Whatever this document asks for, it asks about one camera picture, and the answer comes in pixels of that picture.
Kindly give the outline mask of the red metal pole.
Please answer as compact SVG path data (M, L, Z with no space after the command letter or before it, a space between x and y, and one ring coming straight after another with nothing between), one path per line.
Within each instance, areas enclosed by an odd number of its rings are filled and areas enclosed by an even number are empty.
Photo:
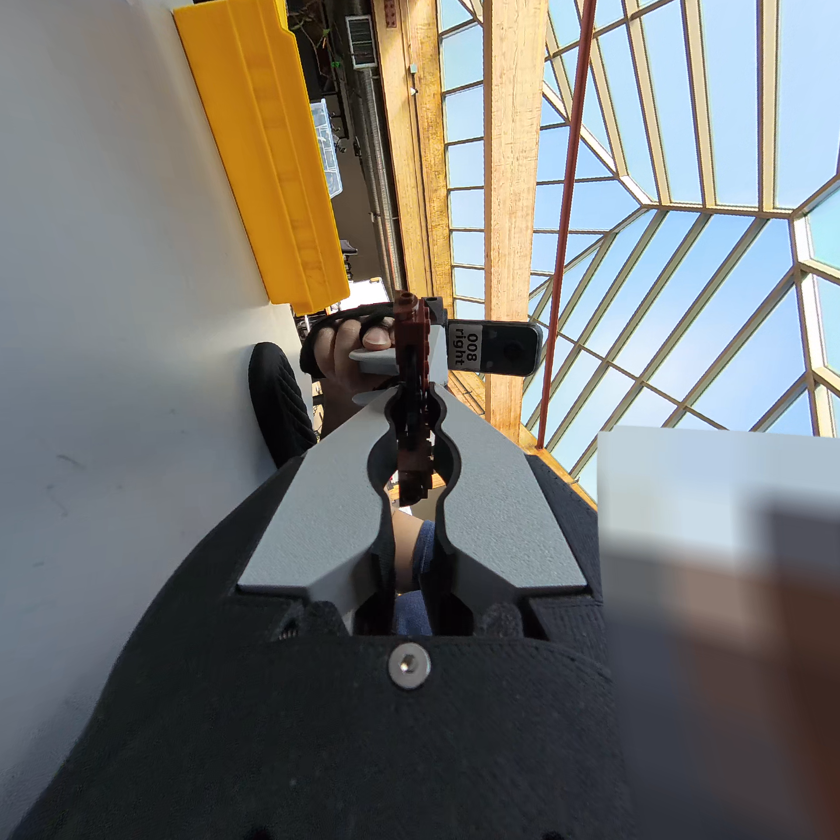
M549 338L546 345L542 394L539 404L539 433L537 450L544 450L545 435L548 431L548 413L550 407L551 382L555 347L558 339L560 317L560 298L562 293L566 249L570 234L571 210L574 195L574 179L581 142L581 129L585 108L585 91L590 69L592 41L595 26L596 1L584 1L580 12L581 32L576 62L574 90L569 114L569 137L565 156L563 196L560 212L559 235L552 275L551 309L549 316Z

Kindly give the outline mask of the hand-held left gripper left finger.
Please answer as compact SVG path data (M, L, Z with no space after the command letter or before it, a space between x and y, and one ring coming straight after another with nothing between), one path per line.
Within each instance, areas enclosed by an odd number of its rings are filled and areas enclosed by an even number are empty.
M244 592L330 602L357 631L391 634L395 541L385 485L396 471L390 405L377 392L311 448L238 579Z

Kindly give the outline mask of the yellow plastic bin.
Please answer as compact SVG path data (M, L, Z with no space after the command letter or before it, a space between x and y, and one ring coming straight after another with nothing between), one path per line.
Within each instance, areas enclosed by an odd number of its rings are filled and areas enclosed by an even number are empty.
M299 316L338 303L349 282L284 4L172 15L269 301Z

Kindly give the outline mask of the black ribbed round pad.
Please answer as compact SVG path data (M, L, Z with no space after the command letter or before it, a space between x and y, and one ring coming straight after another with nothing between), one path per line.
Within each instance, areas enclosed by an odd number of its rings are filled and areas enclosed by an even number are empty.
M305 455L317 443L297 377L280 346L270 342L254 346L248 362L248 393L277 469Z

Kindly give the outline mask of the wide wooden roof beam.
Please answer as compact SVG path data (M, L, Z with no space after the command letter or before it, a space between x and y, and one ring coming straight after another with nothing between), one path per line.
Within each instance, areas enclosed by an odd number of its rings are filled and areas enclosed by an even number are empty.
M485 308L528 318L548 4L482 3Z

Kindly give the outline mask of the white panel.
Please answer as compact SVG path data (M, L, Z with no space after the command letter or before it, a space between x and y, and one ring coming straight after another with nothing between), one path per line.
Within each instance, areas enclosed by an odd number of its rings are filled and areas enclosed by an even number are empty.
M352 280L350 282L350 293L345 299L332 304L327 312L333 314L339 311L347 311L374 303L389 302L389 294L381 277L373 277L368 280Z

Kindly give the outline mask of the white air vent grille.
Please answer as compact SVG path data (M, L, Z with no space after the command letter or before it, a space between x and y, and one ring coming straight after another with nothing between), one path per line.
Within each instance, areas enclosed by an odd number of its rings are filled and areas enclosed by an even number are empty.
M350 58L354 70L371 70L379 66L375 47L372 16L368 14L345 17Z

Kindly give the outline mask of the white desk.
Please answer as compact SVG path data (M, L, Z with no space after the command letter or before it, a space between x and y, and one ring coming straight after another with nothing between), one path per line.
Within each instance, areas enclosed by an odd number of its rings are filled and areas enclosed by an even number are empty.
M274 466L294 361L171 12L2 2L2 804L17 827L176 567Z

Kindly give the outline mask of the person's right hand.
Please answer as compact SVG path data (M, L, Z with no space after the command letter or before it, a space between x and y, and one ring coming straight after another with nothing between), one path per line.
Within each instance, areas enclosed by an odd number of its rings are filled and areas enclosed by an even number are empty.
M361 333L363 323L347 319L337 327L321 330L314 344L314 358L323 373L323 425L338 426L359 408L353 397L377 389L389 380L387 375L363 373L350 355L356 350L379 352L389 350L394 343L394 318L384 318L380 323Z

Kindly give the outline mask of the wooden wall beam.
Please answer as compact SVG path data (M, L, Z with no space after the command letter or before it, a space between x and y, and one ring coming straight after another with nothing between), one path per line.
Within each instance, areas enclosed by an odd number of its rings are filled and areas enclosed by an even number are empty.
M455 315L445 121L433 1L373 1L403 285Z

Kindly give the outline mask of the clear plastic storage box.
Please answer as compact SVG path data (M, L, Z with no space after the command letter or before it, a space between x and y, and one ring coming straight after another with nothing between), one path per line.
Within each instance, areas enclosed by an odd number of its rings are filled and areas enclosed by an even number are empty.
M338 161L337 141L333 133L326 99L322 98L311 102L310 109L329 197L333 199L341 194L343 184Z

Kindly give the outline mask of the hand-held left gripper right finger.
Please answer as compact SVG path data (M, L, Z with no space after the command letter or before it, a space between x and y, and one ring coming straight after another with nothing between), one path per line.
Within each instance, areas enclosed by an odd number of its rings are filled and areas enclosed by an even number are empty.
M445 389L435 455L449 467L437 501L436 554L428 571L435 635L468 635L498 604L579 594L587 581L520 447Z

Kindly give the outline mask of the brown toy brick assembly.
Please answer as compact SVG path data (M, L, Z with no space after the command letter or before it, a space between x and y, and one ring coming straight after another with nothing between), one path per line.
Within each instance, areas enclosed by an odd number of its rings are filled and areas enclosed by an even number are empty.
M392 420L397 442L399 501L405 508L425 499L433 484L427 359L431 322L426 302L407 290L394 301L394 318L399 389Z

